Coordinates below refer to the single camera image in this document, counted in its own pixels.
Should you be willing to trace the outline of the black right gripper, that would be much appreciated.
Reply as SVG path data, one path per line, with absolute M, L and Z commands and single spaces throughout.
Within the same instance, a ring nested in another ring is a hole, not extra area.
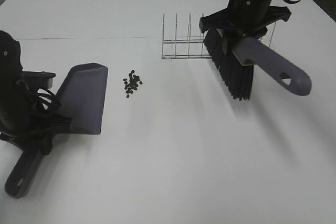
M 291 16 L 288 7 L 270 6 L 272 0 L 229 0 L 228 6 L 211 15 L 201 17 L 199 29 L 205 33 L 210 28 L 225 29 L 228 37 L 236 37 L 247 31 L 247 28 L 259 25 L 262 28 L 278 20 L 287 22 Z M 234 24 L 243 31 L 229 30 Z

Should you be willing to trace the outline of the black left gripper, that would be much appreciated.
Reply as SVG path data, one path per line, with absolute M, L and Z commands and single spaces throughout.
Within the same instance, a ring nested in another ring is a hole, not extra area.
M 49 155 L 58 133 L 71 133 L 72 118 L 50 116 L 50 92 L 31 90 L 23 77 L 20 42 L 1 31 L 1 140 L 24 151 L 37 147 Z

